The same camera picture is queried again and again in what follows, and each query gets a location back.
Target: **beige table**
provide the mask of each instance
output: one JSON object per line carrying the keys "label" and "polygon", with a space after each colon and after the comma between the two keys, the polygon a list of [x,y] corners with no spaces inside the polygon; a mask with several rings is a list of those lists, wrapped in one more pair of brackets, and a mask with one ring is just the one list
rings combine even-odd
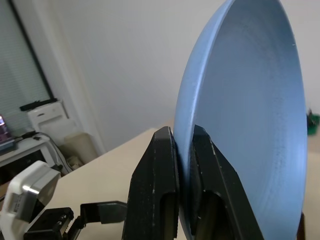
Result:
{"label": "beige table", "polygon": [[[131,175],[144,154],[155,128],[106,153],[61,178],[48,208],[71,207],[80,214],[80,204],[119,200],[127,202]],[[320,239],[320,140],[312,139],[303,211],[307,240]],[[78,240],[120,240],[123,223],[88,224]],[[178,240],[186,239],[179,224]]]}

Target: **screen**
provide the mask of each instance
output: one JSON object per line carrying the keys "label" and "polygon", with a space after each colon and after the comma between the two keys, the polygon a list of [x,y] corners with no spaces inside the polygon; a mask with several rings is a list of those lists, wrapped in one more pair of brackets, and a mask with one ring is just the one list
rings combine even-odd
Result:
{"label": "screen", "polygon": [[0,115],[0,144],[12,139],[13,137],[11,136],[3,117]]}

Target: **desk surface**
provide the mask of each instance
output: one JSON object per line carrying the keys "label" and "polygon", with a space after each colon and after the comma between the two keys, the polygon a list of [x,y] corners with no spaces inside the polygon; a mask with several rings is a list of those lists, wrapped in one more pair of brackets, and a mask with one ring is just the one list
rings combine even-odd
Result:
{"label": "desk surface", "polygon": [[[131,175],[144,154],[155,128],[149,129],[118,148],[100,156],[78,170],[61,178],[48,208],[71,207],[75,216],[80,204],[119,200],[127,202]],[[310,152],[304,201],[306,234],[308,240],[320,239],[320,154]],[[78,240],[120,240],[123,223],[91,223],[84,228]],[[178,240],[184,240],[178,226]]]}

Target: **window blind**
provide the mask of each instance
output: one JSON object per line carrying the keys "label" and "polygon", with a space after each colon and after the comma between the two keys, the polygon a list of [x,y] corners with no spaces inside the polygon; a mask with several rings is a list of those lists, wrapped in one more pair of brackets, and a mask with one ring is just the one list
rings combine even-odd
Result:
{"label": "window blind", "polygon": [[8,0],[0,0],[0,114],[11,131],[31,127],[19,107],[49,94]]}

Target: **blue bowl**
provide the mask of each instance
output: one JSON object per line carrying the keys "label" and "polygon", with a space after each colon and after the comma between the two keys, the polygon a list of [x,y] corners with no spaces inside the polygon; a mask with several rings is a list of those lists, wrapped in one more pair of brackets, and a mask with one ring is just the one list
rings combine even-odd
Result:
{"label": "blue bowl", "polygon": [[296,42],[278,0],[227,0],[189,57],[174,121],[188,239],[195,124],[237,171],[264,238],[295,239],[306,184],[306,107]]}

